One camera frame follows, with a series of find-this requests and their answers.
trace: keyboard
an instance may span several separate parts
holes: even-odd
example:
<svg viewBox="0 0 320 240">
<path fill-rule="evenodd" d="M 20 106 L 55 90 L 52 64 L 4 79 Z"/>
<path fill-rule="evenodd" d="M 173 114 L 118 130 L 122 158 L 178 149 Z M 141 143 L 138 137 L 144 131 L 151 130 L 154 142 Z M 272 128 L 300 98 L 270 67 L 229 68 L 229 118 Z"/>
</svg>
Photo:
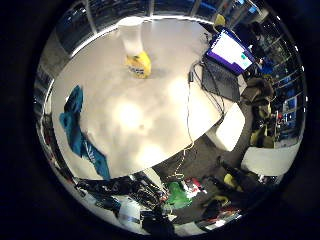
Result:
<svg viewBox="0 0 320 240">
<path fill-rule="evenodd" d="M 203 67 L 202 70 L 202 88 L 217 95 L 220 93 L 222 97 L 233 102 L 239 102 L 240 92 L 237 76 L 215 62 L 212 62 L 206 58 L 203 60 L 208 68 Z"/>
</svg>

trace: white table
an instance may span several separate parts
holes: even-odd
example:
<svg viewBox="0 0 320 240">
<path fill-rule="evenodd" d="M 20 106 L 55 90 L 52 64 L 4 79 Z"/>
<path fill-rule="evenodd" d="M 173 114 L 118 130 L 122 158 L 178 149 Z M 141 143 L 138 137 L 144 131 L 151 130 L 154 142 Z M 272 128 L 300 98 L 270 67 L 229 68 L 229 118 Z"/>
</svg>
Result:
<svg viewBox="0 0 320 240">
<path fill-rule="evenodd" d="M 96 39 L 68 63 L 55 81 L 52 111 L 58 145 L 75 176 L 101 179 L 91 163 L 72 153 L 58 122 L 66 97 L 76 85 L 84 91 L 80 127 L 107 156 L 112 178 L 154 166 L 191 143 L 187 76 L 191 64 L 207 48 L 205 32 L 196 22 L 145 22 L 142 40 L 152 61 L 148 79 L 134 78 L 124 66 L 117 31 Z M 226 110 L 233 104 L 224 102 Z M 193 140 L 220 118 L 196 83 L 191 83 L 189 113 Z"/>
</svg>

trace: teal jacket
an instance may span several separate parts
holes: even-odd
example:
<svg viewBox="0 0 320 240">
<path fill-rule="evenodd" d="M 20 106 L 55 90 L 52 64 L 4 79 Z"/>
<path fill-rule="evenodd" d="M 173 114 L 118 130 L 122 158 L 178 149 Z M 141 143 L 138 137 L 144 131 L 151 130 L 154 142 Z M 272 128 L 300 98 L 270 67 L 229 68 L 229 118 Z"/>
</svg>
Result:
<svg viewBox="0 0 320 240">
<path fill-rule="evenodd" d="M 79 126 L 79 117 L 82 109 L 83 91 L 76 86 L 66 104 L 64 112 L 60 114 L 60 123 L 67 135 L 67 140 L 71 150 L 79 157 L 88 159 L 104 180 L 110 179 L 107 158 L 99 152 L 83 135 Z"/>
</svg>

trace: yellow object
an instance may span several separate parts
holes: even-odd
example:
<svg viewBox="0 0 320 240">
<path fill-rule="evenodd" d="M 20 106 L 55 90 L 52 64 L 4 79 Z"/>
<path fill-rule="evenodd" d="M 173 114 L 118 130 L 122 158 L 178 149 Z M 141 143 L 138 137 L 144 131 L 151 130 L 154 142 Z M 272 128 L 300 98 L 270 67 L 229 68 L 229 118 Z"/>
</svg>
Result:
<svg viewBox="0 0 320 240">
<path fill-rule="evenodd" d="M 147 78 L 151 74 L 151 61 L 145 51 L 141 52 L 137 56 L 127 56 L 126 65 L 138 78 Z"/>
<path fill-rule="evenodd" d="M 229 202 L 229 199 L 225 196 L 216 195 L 212 198 L 212 200 L 217 200 L 219 202 L 222 202 L 221 205 L 224 206 Z"/>
<path fill-rule="evenodd" d="M 225 26 L 226 25 L 226 19 L 221 14 L 218 14 L 215 21 L 214 26 Z"/>
<path fill-rule="evenodd" d="M 227 173 L 225 176 L 224 176 L 224 179 L 223 181 L 228 184 L 230 187 L 232 188 L 236 188 L 238 186 L 237 182 L 235 181 L 235 179 L 233 178 L 233 176 L 229 173 Z"/>
</svg>

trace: white cable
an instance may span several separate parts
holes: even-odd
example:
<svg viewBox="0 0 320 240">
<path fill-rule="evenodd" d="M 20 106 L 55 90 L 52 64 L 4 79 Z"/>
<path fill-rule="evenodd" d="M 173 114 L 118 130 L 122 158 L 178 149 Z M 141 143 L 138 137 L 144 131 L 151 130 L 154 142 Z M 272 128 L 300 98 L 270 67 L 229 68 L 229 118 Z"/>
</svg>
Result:
<svg viewBox="0 0 320 240">
<path fill-rule="evenodd" d="M 187 150 L 190 150 L 193 148 L 194 146 L 194 141 L 191 137 L 191 134 L 190 134 L 190 128 L 189 128 L 189 114 L 190 114 L 190 111 L 189 111 L 189 101 L 190 101 L 190 92 L 191 92 L 191 89 L 190 89 L 190 82 L 188 82 L 188 87 L 189 87 L 189 92 L 188 92 L 188 101 L 187 101 L 187 129 L 188 129 L 188 135 L 189 135 L 189 138 L 191 140 L 191 144 L 189 146 L 187 146 L 186 148 L 183 149 L 183 156 L 182 156 L 182 159 L 179 163 L 179 165 L 177 166 L 176 170 L 174 171 L 174 173 L 170 176 L 167 176 L 167 178 L 171 178 L 171 177 L 176 177 L 178 180 L 181 180 L 184 178 L 184 174 L 183 173 L 177 173 L 178 170 L 180 169 L 182 163 L 184 162 L 185 160 L 185 157 L 186 157 L 186 151 Z"/>
</svg>

